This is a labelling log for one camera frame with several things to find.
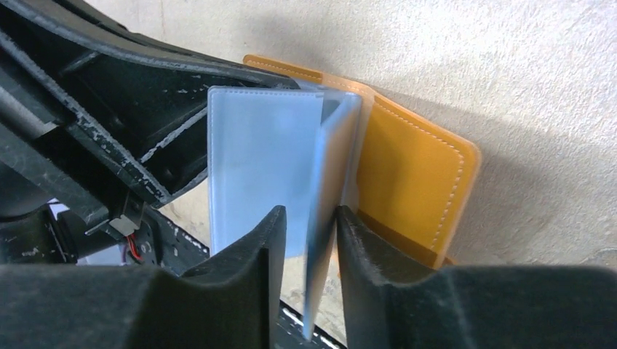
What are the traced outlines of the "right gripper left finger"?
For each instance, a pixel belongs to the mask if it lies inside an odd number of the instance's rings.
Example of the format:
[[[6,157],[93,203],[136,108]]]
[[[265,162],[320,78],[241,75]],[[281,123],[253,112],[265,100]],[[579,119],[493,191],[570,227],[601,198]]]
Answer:
[[[3,348],[272,348],[287,213],[180,276],[154,266],[1,267]]]

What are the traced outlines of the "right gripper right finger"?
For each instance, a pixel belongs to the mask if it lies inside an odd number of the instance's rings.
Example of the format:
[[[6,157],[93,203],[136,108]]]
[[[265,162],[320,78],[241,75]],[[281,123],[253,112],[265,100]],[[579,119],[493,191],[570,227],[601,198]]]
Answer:
[[[433,270],[336,213],[350,348],[614,348],[616,272],[585,265]]]

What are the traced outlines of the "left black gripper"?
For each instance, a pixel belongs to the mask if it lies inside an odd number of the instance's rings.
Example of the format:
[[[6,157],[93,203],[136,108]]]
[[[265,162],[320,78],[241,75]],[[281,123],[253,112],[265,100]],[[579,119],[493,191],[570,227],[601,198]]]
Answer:
[[[206,179],[206,83],[42,28],[1,32],[27,76],[1,74],[1,262],[75,264],[122,245],[159,264],[156,215]]]

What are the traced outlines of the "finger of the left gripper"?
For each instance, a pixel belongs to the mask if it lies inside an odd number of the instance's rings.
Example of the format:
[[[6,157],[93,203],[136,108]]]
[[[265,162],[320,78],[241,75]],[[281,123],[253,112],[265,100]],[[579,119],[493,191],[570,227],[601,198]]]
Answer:
[[[151,67],[221,76],[275,89],[298,89],[288,76],[166,44],[128,31],[85,1],[2,1],[1,6],[82,47]]]

